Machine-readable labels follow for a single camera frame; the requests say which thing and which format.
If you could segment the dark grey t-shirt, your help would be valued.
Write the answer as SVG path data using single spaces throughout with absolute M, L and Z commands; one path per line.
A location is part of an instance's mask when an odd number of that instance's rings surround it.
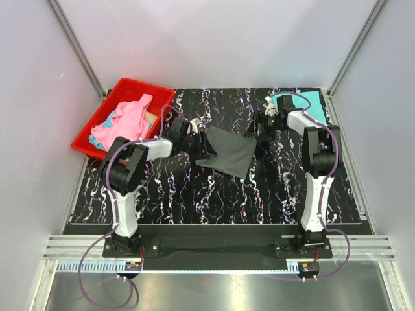
M 250 170 L 257 145 L 255 137 L 243 137 L 215 126 L 209 127 L 207 139 L 216 151 L 209 159 L 196 160 L 200 167 L 245 179 Z

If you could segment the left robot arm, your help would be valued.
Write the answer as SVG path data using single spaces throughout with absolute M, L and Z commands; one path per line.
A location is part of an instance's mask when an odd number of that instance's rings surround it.
M 217 155 L 207 133 L 198 128 L 199 119 L 175 118 L 172 124 L 151 139 L 115 139 L 101 163 L 99 174 L 111 199 L 113 222 L 104 234 L 104 255 L 114 252 L 127 257 L 145 252 L 136 220 L 134 193 L 142 180 L 146 164 L 155 159 L 185 152 L 191 159 L 206 160 Z

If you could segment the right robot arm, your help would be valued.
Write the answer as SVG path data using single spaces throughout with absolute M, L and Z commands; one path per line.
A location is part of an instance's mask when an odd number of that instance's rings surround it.
M 245 135 L 257 142 L 271 142 L 277 131 L 293 130 L 302 137 L 302 168 L 307 178 L 305 207 L 295 236 L 286 244 L 276 244 L 276 256 L 291 255 L 315 260 L 332 257 L 327 234 L 326 211 L 329 191 L 335 171 L 342 165 L 341 131 L 328 126 L 308 113 L 307 105 L 294 105 L 295 92 L 283 92 L 266 97 L 264 111 L 254 112 Z

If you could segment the folded teal t-shirt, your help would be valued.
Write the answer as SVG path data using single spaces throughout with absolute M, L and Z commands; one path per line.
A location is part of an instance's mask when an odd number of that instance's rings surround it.
M 296 95 L 293 92 L 280 92 L 269 95 L 267 102 L 276 106 L 277 99 L 283 95 L 291 95 L 295 108 L 304 109 L 313 119 L 322 124 L 327 124 L 325 111 L 320 102 L 320 93 L 318 91 L 299 92 Z

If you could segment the pink t-shirt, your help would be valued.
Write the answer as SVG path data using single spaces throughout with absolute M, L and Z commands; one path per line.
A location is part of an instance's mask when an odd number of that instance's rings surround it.
M 152 99 L 152 95 L 144 94 L 139 100 L 118 103 L 114 109 L 116 114 L 112 118 L 113 127 L 107 140 L 110 143 L 109 149 L 117 137 L 131 141 L 146 137 L 156 120 L 156 117 L 150 116 L 147 112 Z

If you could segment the red plastic bin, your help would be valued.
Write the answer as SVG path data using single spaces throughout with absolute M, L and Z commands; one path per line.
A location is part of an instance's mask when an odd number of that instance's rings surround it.
M 72 142 L 72 148 L 103 160 L 117 137 L 131 141 L 157 137 L 174 94 L 164 87 L 120 79 Z

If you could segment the left aluminium frame post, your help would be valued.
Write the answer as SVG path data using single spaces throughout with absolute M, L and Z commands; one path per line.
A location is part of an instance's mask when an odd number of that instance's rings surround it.
M 79 64 L 81 65 L 84 73 L 86 74 L 89 82 L 91 83 L 93 89 L 95 90 L 96 94 L 99 96 L 101 100 L 104 100 L 106 96 L 106 91 L 102 87 L 97 75 L 95 74 L 88 57 L 86 56 L 62 6 L 60 5 L 59 1 L 57 0 L 46 0 L 45 1 L 53 16 L 55 17 L 56 21 L 58 22 L 64 36 L 66 37 L 72 51 L 74 52 Z

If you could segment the aluminium frame post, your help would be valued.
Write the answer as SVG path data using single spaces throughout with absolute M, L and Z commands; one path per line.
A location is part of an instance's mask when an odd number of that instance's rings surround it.
M 104 100 L 106 96 L 106 91 L 102 87 L 97 75 L 95 74 L 88 57 L 86 56 L 62 6 L 60 5 L 59 1 L 57 0 L 46 0 L 45 1 L 53 16 L 55 17 L 56 21 L 58 22 L 64 36 L 66 37 L 72 51 L 74 52 L 79 64 L 81 65 L 84 73 L 86 74 L 89 82 L 91 83 L 93 89 L 95 90 L 96 94 L 99 96 L 101 100 Z
M 340 69 L 331 84 L 330 88 L 327 90 L 327 94 L 332 97 L 337 89 L 340 87 L 343 79 L 347 75 L 350 67 L 352 66 L 354 60 L 356 59 L 358 53 L 360 52 L 362 46 L 364 45 L 365 41 L 368 39 L 373 27 L 375 26 L 377 20 L 379 19 L 380 15 L 382 14 L 383 10 L 388 4 L 388 0 L 377 0 L 371 9 L 364 25 L 362 26 L 359 34 L 357 35 L 353 45 L 351 46 L 350 51 L 348 52 L 345 60 L 343 61 Z

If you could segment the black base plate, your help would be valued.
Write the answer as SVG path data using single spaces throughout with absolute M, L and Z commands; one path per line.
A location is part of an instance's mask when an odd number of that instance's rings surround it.
M 237 271 L 282 270 L 291 255 L 276 256 L 276 244 L 295 236 L 296 224 L 140 225 L 146 270 Z

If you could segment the aluminium cross rail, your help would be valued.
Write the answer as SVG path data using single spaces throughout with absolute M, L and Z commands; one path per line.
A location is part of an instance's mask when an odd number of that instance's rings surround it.
M 300 265 L 336 265 L 333 278 L 351 262 L 374 262 L 380 270 L 394 310 L 411 310 L 407 291 L 397 271 L 396 259 L 385 235 L 330 235 L 320 250 L 296 251 L 280 238 L 254 235 L 148 236 L 144 249 L 136 255 L 123 255 L 97 235 L 52 235 L 42 259 L 53 271 L 127 273 L 127 264 L 137 264 L 142 273 L 161 274 L 260 274 L 294 275 Z

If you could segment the right aluminium frame post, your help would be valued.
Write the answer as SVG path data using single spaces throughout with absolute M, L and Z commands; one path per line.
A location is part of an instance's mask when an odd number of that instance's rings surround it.
M 380 15 L 382 14 L 383 10 L 388 4 L 388 0 L 377 0 L 371 9 L 364 25 L 362 26 L 359 34 L 357 35 L 353 45 L 351 46 L 350 51 L 348 52 L 345 60 L 343 61 L 340 69 L 331 84 L 330 88 L 327 90 L 327 94 L 332 97 L 337 89 L 340 87 L 343 79 L 347 75 L 350 67 L 352 66 L 354 60 L 356 59 L 358 53 L 360 52 L 362 46 L 364 45 L 365 41 L 368 39 L 373 27 L 375 26 L 377 20 L 379 19 Z

